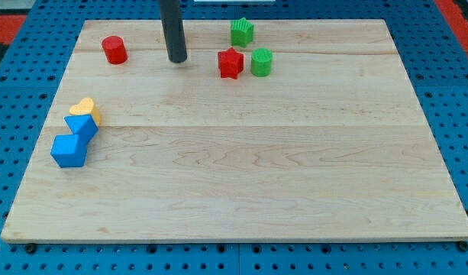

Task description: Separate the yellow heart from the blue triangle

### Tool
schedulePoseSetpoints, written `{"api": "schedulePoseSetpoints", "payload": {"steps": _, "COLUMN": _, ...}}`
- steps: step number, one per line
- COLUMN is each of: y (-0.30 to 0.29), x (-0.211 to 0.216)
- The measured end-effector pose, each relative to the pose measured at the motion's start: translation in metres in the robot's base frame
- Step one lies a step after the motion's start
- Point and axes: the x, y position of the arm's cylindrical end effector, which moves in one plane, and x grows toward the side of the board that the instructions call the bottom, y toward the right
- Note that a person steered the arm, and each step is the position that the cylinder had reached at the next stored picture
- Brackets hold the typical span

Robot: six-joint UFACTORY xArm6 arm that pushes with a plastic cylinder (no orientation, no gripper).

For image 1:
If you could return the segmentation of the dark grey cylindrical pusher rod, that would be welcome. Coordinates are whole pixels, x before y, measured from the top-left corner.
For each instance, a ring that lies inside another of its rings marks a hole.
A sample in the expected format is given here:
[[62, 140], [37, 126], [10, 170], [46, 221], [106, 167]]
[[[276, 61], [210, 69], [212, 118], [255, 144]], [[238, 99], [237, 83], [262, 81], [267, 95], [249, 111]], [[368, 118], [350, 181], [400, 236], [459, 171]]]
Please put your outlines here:
[[168, 58], [172, 63], [183, 63], [187, 49], [179, 0], [158, 0], [158, 6]]

